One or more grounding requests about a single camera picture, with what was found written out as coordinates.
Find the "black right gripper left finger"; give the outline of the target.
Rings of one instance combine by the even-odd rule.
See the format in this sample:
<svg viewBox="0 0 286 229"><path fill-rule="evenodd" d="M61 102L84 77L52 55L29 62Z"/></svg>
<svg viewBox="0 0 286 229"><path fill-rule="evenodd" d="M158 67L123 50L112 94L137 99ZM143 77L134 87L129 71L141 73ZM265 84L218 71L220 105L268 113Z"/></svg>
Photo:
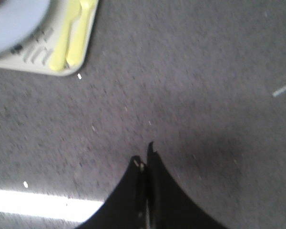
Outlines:
<svg viewBox="0 0 286 229"><path fill-rule="evenodd" d="M113 192L79 229L145 229L147 208L145 163L132 156Z"/></svg>

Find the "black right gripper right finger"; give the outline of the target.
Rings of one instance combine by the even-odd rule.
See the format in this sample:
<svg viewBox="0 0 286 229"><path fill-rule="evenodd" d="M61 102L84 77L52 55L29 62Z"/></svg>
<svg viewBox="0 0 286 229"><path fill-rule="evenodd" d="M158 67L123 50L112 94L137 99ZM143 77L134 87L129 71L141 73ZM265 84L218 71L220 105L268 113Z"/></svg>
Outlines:
<svg viewBox="0 0 286 229"><path fill-rule="evenodd" d="M177 184L165 167L153 142L147 148L149 214L152 229L225 229Z"/></svg>

